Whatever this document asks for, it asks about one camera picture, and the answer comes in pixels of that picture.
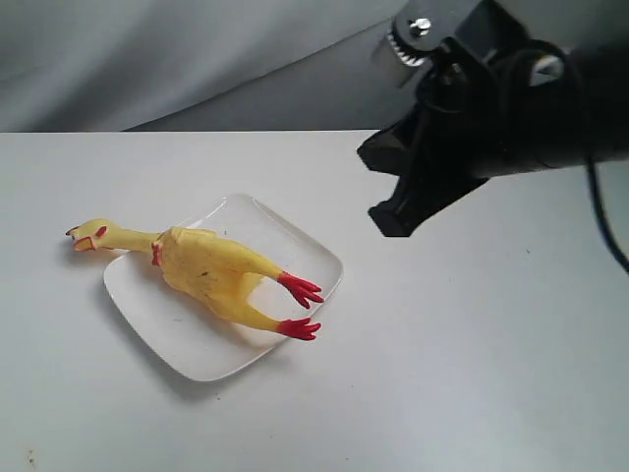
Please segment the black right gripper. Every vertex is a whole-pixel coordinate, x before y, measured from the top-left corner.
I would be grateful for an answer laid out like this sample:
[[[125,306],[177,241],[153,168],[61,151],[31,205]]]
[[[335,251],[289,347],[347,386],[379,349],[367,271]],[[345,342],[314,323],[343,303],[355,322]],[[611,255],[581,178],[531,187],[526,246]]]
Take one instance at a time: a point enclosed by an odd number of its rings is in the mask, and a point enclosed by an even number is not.
[[[410,237],[489,179],[590,163],[590,110],[573,55],[532,38],[500,3],[482,1],[453,33],[411,1],[389,30],[422,59],[411,110],[358,148],[393,175],[368,215],[385,237]]]

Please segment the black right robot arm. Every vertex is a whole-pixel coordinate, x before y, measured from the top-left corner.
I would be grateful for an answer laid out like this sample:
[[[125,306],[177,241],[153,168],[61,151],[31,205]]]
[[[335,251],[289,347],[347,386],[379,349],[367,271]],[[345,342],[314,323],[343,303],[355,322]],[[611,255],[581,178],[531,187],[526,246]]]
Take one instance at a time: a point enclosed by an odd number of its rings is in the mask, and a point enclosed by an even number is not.
[[[504,175],[628,154],[628,37],[574,49],[532,38],[499,1],[478,3],[456,29],[424,1],[395,16],[376,59],[400,80],[415,73],[410,111],[358,149],[396,177],[370,217],[387,237],[423,222]]]

